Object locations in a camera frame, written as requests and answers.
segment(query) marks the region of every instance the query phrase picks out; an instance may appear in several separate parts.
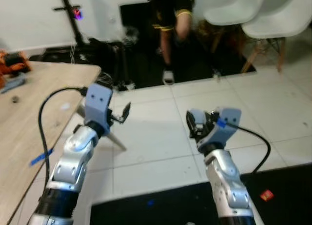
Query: person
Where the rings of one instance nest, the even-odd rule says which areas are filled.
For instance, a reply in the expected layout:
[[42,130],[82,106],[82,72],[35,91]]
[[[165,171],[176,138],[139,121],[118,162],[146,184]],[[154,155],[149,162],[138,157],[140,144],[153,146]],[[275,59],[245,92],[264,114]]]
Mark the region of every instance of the person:
[[172,85],[175,82],[171,62],[171,37],[177,45],[187,39],[192,25],[192,9],[195,0],[152,0],[154,25],[160,29],[160,49],[164,60],[163,82]]

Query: orange object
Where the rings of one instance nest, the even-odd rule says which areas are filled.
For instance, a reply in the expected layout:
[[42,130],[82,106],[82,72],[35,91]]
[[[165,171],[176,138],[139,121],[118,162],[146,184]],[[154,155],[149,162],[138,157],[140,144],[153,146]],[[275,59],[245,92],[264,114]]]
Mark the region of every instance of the orange object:
[[5,85],[4,75],[15,76],[18,72],[28,72],[31,70],[29,61],[23,52],[19,52],[15,55],[19,62],[13,64],[7,61],[10,55],[13,54],[8,54],[0,50],[0,89]]
[[260,197],[267,202],[274,197],[274,194],[270,190],[265,190]]

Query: white tile floor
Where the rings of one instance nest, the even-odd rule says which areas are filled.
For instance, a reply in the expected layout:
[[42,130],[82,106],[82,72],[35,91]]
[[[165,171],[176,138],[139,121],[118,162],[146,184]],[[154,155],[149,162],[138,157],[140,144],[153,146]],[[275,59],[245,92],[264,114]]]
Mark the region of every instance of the white tile floor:
[[[272,143],[272,153],[261,170],[312,162],[311,48],[311,30],[287,39],[282,76],[276,71],[272,52],[256,60],[256,73],[229,76],[219,83],[208,79],[115,94],[111,106],[116,113],[127,102],[133,104],[127,122],[113,128],[128,151],[121,152],[109,140],[101,140],[89,163],[75,224],[88,224],[94,203],[207,181],[203,157],[194,141],[188,140],[185,113],[189,108],[211,111],[226,105],[242,109],[241,125]],[[51,156],[52,165],[78,122],[81,118],[75,115]],[[228,141],[227,148],[241,173],[251,172],[266,151],[261,141],[240,132]],[[43,180],[44,169],[11,225],[26,224]]]

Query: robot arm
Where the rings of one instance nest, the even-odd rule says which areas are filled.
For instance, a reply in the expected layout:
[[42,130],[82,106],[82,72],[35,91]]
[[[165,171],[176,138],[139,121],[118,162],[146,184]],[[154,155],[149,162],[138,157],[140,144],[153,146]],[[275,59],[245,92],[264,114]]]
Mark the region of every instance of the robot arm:
[[255,225],[247,189],[230,153],[224,150],[226,141],[236,132],[225,122],[238,125],[240,116],[241,111],[232,108],[219,108],[211,114],[192,109],[186,115],[190,138],[196,140],[198,151],[205,156],[221,225]]
[[122,117],[108,108],[112,91],[98,84],[88,88],[84,125],[79,125],[65,143],[63,155],[54,167],[29,225],[72,225],[72,214],[87,171],[93,149],[102,136],[110,134],[113,121],[123,123],[130,111],[128,104]]

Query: blue tape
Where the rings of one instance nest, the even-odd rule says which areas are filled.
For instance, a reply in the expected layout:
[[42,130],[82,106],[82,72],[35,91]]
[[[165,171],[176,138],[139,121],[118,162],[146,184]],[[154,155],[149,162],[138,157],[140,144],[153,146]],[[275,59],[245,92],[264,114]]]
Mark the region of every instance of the blue tape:
[[[50,156],[51,153],[53,153],[53,149],[52,148],[48,150],[48,156]],[[41,160],[43,160],[44,156],[45,156],[44,153],[40,154],[38,157],[36,157],[35,159],[33,159],[30,162],[30,166],[33,166],[33,165],[37,164],[38,162],[40,162]]]
[[216,122],[216,124],[222,128],[225,128],[226,126],[226,121],[223,121],[221,118],[218,119],[218,121]]

